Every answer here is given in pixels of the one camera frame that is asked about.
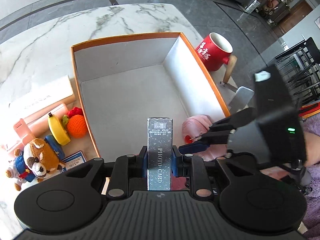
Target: open cardboard box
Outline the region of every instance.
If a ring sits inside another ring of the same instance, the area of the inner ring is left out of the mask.
[[[183,33],[144,33],[71,47],[80,102],[97,154],[106,162],[147,145],[147,119],[173,119],[173,144],[184,144],[182,123],[229,110]]]

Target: silver box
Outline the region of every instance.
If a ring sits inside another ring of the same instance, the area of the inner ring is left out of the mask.
[[[148,190],[170,190],[172,119],[148,118]]]

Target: barcode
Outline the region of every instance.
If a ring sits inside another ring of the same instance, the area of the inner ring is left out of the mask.
[[[165,122],[155,122],[155,129],[166,129],[167,124]]]

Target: white marble tabletop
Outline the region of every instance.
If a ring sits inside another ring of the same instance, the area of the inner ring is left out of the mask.
[[[195,28],[171,4],[125,4],[80,11],[14,36],[0,44],[0,115],[4,117],[8,104],[26,93],[64,75],[73,78],[72,45],[108,36],[151,32],[183,32],[194,47],[202,41]],[[222,67],[212,74],[216,83],[222,80],[224,72]],[[9,240],[21,231],[13,211],[18,192],[12,179],[0,176],[0,183],[3,188],[0,239]]]

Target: screw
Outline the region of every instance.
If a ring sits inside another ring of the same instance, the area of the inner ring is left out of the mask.
[[[122,189],[119,188],[113,188],[111,190],[108,191],[108,194],[111,197],[120,197],[124,194],[124,191]]]

